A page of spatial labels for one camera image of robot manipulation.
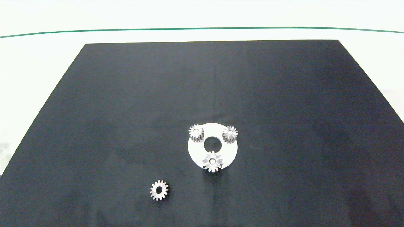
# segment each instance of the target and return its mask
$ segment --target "silver gear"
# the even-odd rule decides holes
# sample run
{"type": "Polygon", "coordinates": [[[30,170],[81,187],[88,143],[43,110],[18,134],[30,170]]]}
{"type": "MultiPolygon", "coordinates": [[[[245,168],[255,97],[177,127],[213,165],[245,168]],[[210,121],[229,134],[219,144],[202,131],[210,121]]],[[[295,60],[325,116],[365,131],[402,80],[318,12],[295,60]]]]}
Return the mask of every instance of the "silver gear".
{"type": "Polygon", "coordinates": [[[223,129],[222,137],[227,143],[232,143],[237,139],[238,131],[234,126],[227,126],[223,129]]]}
{"type": "Polygon", "coordinates": [[[222,168],[223,159],[220,155],[216,154],[214,151],[208,152],[205,159],[202,160],[203,169],[207,169],[208,172],[219,171],[222,168]]]}
{"type": "Polygon", "coordinates": [[[164,182],[164,181],[158,181],[158,182],[154,182],[154,184],[153,185],[151,185],[152,187],[150,188],[150,193],[151,193],[151,196],[150,197],[153,197],[153,200],[162,200],[163,198],[165,198],[166,197],[166,195],[168,194],[167,193],[167,191],[168,191],[168,185],[167,185],[167,183],[166,182],[164,182]],[[162,190],[161,190],[161,192],[160,193],[157,193],[156,192],[156,189],[158,188],[158,187],[161,187],[162,188],[162,190]]]}
{"type": "Polygon", "coordinates": [[[203,139],[203,128],[199,124],[194,124],[189,128],[189,136],[193,141],[201,141],[203,139]]]}

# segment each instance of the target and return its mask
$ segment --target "planetary gear assembly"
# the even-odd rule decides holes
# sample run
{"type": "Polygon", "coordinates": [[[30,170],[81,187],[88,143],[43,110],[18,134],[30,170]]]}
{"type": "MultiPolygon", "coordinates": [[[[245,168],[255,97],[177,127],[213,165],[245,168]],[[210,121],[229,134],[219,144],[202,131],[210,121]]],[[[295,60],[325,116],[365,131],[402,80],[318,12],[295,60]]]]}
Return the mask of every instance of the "planetary gear assembly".
{"type": "Polygon", "coordinates": [[[150,196],[153,197],[153,200],[154,199],[156,201],[162,200],[168,194],[167,193],[168,185],[164,181],[157,181],[157,182],[154,182],[154,184],[151,185],[150,190],[151,190],[150,191],[150,193],[151,193],[150,196]]]}
{"type": "Polygon", "coordinates": [[[215,153],[214,151],[208,152],[206,154],[205,159],[202,161],[203,169],[207,169],[208,172],[215,172],[218,171],[219,168],[222,168],[222,161],[223,159],[215,153]]]}
{"type": "Polygon", "coordinates": [[[189,136],[191,140],[199,142],[203,139],[203,128],[199,124],[194,124],[189,128],[189,136]]]}
{"type": "Polygon", "coordinates": [[[227,143],[232,143],[237,139],[238,131],[234,126],[227,126],[223,129],[222,137],[227,143]]]}

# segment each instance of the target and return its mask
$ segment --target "gear center hole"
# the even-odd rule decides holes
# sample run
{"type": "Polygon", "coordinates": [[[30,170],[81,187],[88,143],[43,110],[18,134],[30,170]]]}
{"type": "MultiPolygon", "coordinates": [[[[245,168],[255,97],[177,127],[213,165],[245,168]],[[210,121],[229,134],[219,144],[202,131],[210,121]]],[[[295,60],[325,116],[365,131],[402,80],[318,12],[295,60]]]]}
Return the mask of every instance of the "gear center hole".
{"type": "Polygon", "coordinates": [[[163,191],[163,188],[162,188],[162,187],[158,186],[158,187],[156,188],[156,193],[157,193],[157,194],[160,194],[162,191],[163,191]]]}
{"type": "Polygon", "coordinates": [[[203,146],[206,151],[214,151],[217,153],[222,148],[222,142],[217,137],[208,137],[205,139],[203,146]]]}

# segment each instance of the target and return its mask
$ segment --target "green line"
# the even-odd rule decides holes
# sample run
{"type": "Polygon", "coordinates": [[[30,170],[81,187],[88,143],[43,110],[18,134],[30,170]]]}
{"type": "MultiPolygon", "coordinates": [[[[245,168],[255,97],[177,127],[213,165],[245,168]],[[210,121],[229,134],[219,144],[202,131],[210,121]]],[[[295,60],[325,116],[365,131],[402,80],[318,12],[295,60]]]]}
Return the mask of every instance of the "green line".
{"type": "Polygon", "coordinates": [[[334,30],[354,30],[367,32],[390,32],[402,33],[400,31],[377,30],[377,29],[362,29],[362,28],[347,28],[347,27],[175,27],[175,28],[123,28],[123,29],[89,29],[89,30],[69,30],[69,31],[53,31],[53,32],[36,32],[9,36],[0,36],[0,38],[15,37],[15,36],[30,36],[51,33],[65,32],[108,32],[108,31],[151,31],[151,30],[213,30],[213,29],[334,29],[334,30]]]}

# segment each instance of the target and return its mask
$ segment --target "small gear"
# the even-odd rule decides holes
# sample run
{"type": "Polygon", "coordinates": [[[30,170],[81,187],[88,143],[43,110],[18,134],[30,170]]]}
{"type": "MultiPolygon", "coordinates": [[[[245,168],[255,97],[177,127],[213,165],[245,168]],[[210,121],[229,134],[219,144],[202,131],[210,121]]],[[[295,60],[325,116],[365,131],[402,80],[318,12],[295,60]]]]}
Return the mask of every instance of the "small gear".
{"type": "Polygon", "coordinates": [[[237,139],[238,131],[234,126],[227,126],[223,129],[223,140],[227,143],[232,143],[237,139]]]}
{"type": "Polygon", "coordinates": [[[168,194],[167,193],[168,185],[164,181],[154,182],[154,184],[151,186],[152,187],[150,188],[150,190],[151,190],[150,193],[151,193],[151,197],[153,197],[153,200],[154,199],[156,199],[156,201],[162,200],[168,194]]]}
{"type": "Polygon", "coordinates": [[[194,124],[189,128],[189,136],[193,141],[201,141],[203,139],[203,128],[199,124],[194,124]]]}
{"type": "Polygon", "coordinates": [[[222,168],[222,158],[214,151],[208,152],[205,159],[202,161],[203,169],[207,169],[208,172],[219,171],[222,168]]]}

